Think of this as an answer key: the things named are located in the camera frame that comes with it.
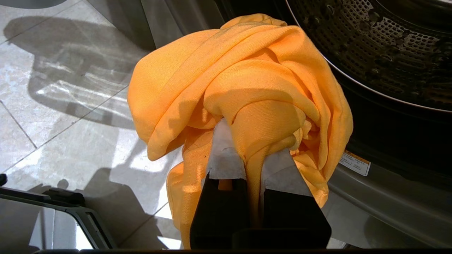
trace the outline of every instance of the marble tile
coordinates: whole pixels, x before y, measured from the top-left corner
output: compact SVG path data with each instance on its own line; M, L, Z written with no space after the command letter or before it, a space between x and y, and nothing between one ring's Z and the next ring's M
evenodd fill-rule
M0 173L34 149L31 141L0 103Z
M9 27L9 32L7 35L3 32L3 30L8 26L8 23L16 18L24 17L24 16L42 16L42 17L52 17L57 13L71 7L72 5L80 2L80 0L56 0L55 3L61 2L58 5L47 7L48 5L38 5L43 8L40 9L23 9L23 8L14 8L9 6L0 5L0 44L4 41L21 34L23 31L37 25L36 20L29 20L29 22L16 23L14 26Z
M38 147L124 88L147 54L86 1L4 33L22 23L39 25L0 45L0 99Z
M124 89L7 170L6 187L81 192L122 243L167 203L166 175L182 161L180 149L148 160L126 96Z
M180 249L182 243L180 232L174 227L169 206L166 204L120 247L125 249Z

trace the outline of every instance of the fabric fold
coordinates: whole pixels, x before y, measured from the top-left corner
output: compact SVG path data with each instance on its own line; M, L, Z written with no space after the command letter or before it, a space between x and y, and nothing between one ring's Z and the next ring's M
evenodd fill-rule
M341 87L303 30L264 14L238 17L150 53L133 72L128 103L149 159L184 145L167 192L186 248L213 128L223 117L245 164L256 222L267 155L291 149L323 206L353 128Z

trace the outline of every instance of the warning label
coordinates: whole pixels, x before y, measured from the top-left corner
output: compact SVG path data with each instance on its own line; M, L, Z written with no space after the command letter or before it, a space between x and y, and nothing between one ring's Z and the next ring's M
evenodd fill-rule
M371 164L370 161L365 160L347 150L344 154L342 154L342 158L339 163L363 176L367 176Z

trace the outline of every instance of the tile grout line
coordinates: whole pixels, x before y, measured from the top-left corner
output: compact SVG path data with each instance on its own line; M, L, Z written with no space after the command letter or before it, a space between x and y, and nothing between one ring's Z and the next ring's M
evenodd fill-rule
M146 224L146 222L148 222L150 219L152 219L153 217L155 217L155 215L160 212L160 210L162 210L169 202L166 202L162 207L160 207L153 215L149 216L149 218L147 218L147 220L145 220L143 223L141 223L134 231L132 231L124 240L122 240L122 242L120 244L118 244L118 246L120 247L122 244L124 244L128 239L130 239L132 237L133 234L135 234L143 225Z
M32 145L34 146L34 149L36 150L36 145L34 144L33 140L31 140L30 136L28 136L28 134L25 132L25 130L22 128L22 126L19 124L19 122L16 120L16 118L13 116L13 114L11 114L11 112L9 111L9 109L6 107L6 105L3 103L3 101L0 100L0 103L3 105L3 107L5 108L6 112L8 112L9 116L11 116L11 118L14 120L14 122L17 124L17 126L19 126L20 130L22 130L22 132L25 134L25 136L28 138L28 140L32 143Z
M79 1L77 1L76 3L72 4L71 6L68 6L67 8L65 8L65 9L62 9L61 11L59 11L59 12L55 13L54 15L52 15L52 16L50 16L50 17L47 17L47 19L45 19L45 20L43 20L43 21L41 21L41 22L39 22L39 23L37 23L37 24L34 24L33 26L31 26L31 27L29 27L29 28L27 28L27 29L25 29L25 30L21 31L20 33L18 33L18 34L16 34L16 35L14 35L14 36L13 36L13 37L11 37L11 38L8 38L8 39L7 39L6 41L4 41L4 42L0 43L0 46L1 46L1 45L3 45L3 43L7 43L8 41L10 41L10 40L12 40L12 39L16 38L17 36L19 36L19 35L23 34L24 32L26 32L26 31L28 31L28 30L30 30L30 29L32 29L32 28L34 28L34 27L36 27L37 25L39 25L39 24L42 24L43 22L46 22L46 21L47 21L48 19L50 19L50 18L53 18L53 17L57 16L58 14L62 13L63 11L65 11L65 10L67 10L67 9L69 9L70 7L72 7L72 6L74 6L74 5L78 4L78 3L80 3L81 1L83 1L83 0L79 0Z
M104 105L107 101L109 101L111 98L115 97L118 93L122 92L124 89L128 88L129 85L126 85L124 88L122 88L121 90L119 90L118 92L116 92L115 94L113 94L112 96L110 96L108 99L106 99L105 101L103 101L101 104L99 104L98 106L96 106L94 109L92 109L91 111L89 111L88 113L86 113L84 116L80 117L79 119L75 120L74 122L72 122L68 127L64 128L62 131L60 131L59 133L57 133L55 136L51 137L49 140L47 140L46 142L44 142L42 145L40 145L39 147L36 147L35 150L31 151L30 153L28 153L27 155L25 155L23 158L21 158L20 160L18 160L16 163L12 164L10 167L8 167L7 169L5 169L2 173L8 171L9 169L11 169L12 167L16 166L19 162L23 161L25 158L27 158L30 154L34 153L37 149L45 146L47 143L49 143L50 141L52 141L54 138L56 138L57 136L59 136L60 134L62 134L64 131L66 131L67 129L71 128L74 124L76 124L77 122L79 122L80 120L84 119L87 115L89 115L91 112L93 112L94 110L98 109L100 106Z

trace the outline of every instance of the orange cloth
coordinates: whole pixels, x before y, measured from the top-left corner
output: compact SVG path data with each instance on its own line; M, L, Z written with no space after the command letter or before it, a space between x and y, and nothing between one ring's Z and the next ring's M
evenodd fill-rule
M167 191L186 248L213 128L222 117L245 162L255 221L266 155L290 148L323 206L353 128L341 87L306 34L264 14L235 18L150 53L135 67L128 103L150 160L184 145L184 162L170 171Z

